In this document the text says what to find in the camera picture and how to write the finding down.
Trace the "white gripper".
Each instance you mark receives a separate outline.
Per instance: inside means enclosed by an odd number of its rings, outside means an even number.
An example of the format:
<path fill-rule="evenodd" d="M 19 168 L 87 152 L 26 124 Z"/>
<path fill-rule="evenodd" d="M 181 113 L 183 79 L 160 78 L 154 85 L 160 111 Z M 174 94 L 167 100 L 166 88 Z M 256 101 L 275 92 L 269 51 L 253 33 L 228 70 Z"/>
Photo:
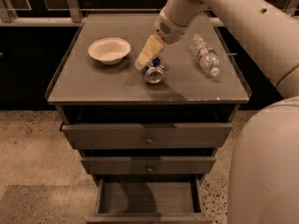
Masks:
<path fill-rule="evenodd" d="M 179 26 L 171 22 L 164 9 L 162 9 L 154 23 L 157 35 L 151 35 L 145 43 L 142 51 L 135 61 L 135 67 L 142 70 L 149 65 L 150 61 L 156 58 L 166 44 L 178 42 L 186 33 L 187 27 Z"/>

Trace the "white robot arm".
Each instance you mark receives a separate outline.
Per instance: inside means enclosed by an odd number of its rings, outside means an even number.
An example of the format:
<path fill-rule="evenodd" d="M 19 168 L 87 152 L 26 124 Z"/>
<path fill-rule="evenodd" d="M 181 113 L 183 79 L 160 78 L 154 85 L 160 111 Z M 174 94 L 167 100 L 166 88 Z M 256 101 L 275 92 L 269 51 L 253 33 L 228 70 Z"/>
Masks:
<path fill-rule="evenodd" d="M 235 143 L 228 224 L 299 224 L 299 21 L 264 0 L 168 0 L 135 66 L 179 41 L 210 7 L 282 99 L 256 113 Z"/>

